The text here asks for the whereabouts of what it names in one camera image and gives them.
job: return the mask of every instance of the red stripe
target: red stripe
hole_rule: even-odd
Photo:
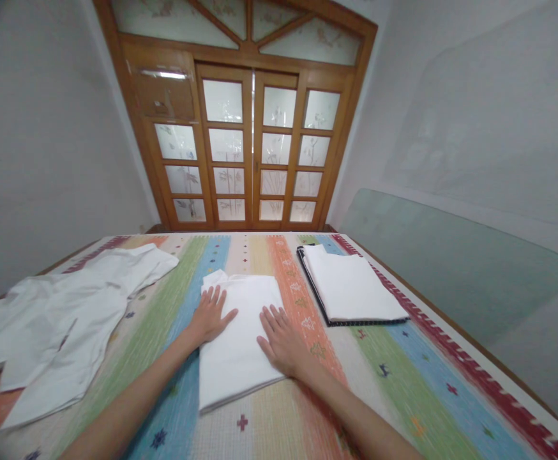
[[[348,254],[362,255],[345,238],[339,234],[332,237],[339,243]],[[394,294],[398,303],[411,315],[411,319],[424,334],[435,343],[435,345],[452,361],[453,365],[473,384],[475,384],[484,394],[491,399],[502,414],[507,418],[513,427],[522,433],[524,438],[541,455],[549,459],[558,459],[558,440],[546,441],[553,438],[552,433],[543,425],[533,425],[535,421],[533,415],[510,394],[501,394],[502,387],[496,382],[489,373],[481,369],[479,364],[472,359],[464,350],[458,351],[460,346],[451,341],[448,335],[441,335],[442,330],[430,319],[419,307],[415,306],[394,284],[388,280],[376,267],[371,264],[373,270],[385,286]]]
[[[124,243],[129,238],[130,238],[129,236],[114,236],[109,241],[104,243],[101,247],[96,249],[94,252],[90,252],[83,259],[78,261],[72,267],[67,268],[62,273],[73,273],[73,272],[77,272],[77,271],[81,270],[88,261],[90,261],[94,257],[98,256],[105,249],[115,249],[116,247],[120,246],[122,243]]]

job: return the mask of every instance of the blue stripe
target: blue stripe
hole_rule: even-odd
[[[345,255],[341,248],[336,244],[335,239],[331,236],[315,235],[315,237],[320,244],[324,245],[324,248],[326,248],[326,252],[328,254],[338,254],[339,256]]]
[[[318,236],[331,254],[346,255],[330,236]],[[421,335],[419,328],[408,322],[403,325],[386,327],[386,330],[402,348],[409,360],[422,375],[428,386],[441,400],[449,413],[457,421],[461,430],[477,446],[481,455],[488,459],[528,459],[532,456],[511,436],[510,428],[504,425],[486,406],[480,402],[480,395],[471,392],[456,369],[447,363]],[[451,393],[447,384],[456,388],[458,395]],[[488,429],[493,438],[485,434]]]
[[[179,308],[164,349],[190,324],[200,303],[202,279],[215,270],[224,269],[230,248],[230,236],[212,236],[200,259],[198,268]],[[187,459],[198,419],[199,352],[192,353],[169,384],[164,388],[123,458]],[[154,448],[154,440],[163,440]]]

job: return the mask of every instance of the crumpled white garment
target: crumpled white garment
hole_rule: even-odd
[[[258,345],[266,337],[260,322],[262,307],[283,307],[275,277],[228,275],[217,270],[202,280],[202,291],[219,285],[227,291],[222,317],[237,308],[238,315],[212,342],[200,348],[199,409],[205,413],[239,399],[285,376],[271,366]]]
[[[328,254],[323,245],[303,247],[305,263],[331,321],[392,321],[409,314],[360,256]]]
[[[111,249],[77,272],[26,278],[0,300],[0,391],[25,387],[2,428],[45,417],[85,394],[128,297],[179,259],[149,244]]]

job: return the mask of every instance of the green stripe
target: green stripe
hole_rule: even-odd
[[[160,355],[208,240],[207,236],[190,239],[177,267],[159,282],[138,329],[78,404],[79,412],[66,429],[54,452],[55,457]]]
[[[300,238],[302,244],[319,244],[314,235],[299,235],[298,238]]]
[[[303,244],[319,243],[314,235],[301,235],[300,240]],[[392,401],[403,426],[427,459],[481,458],[385,326],[350,329],[376,374],[381,392]],[[364,339],[360,339],[359,330],[366,335]],[[389,372],[386,377],[380,365]]]

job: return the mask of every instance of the colorful striped bedspread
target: colorful striped bedspread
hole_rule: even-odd
[[[356,254],[339,234],[163,234],[116,236],[67,262],[81,269],[102,250],[155,243],[176,255],[175,270],[141,291],[109,339],[85,398],[27,426],[0,431],[0,458],[55,458],[179,335],[217,270],[273,275],[290,320],[344,385],[428,459],[558,459],[557,422],[536,418],[439,326],[416,298],[373,263],[412,320],[393,326],[326,328],[296,259],[303,243]],[[199,356],[192,354],[163,391],[125,454],[129,459],[356,458],[337,420],[292,380],[198,414]],[[20,392],[0,394],[0,425]]]

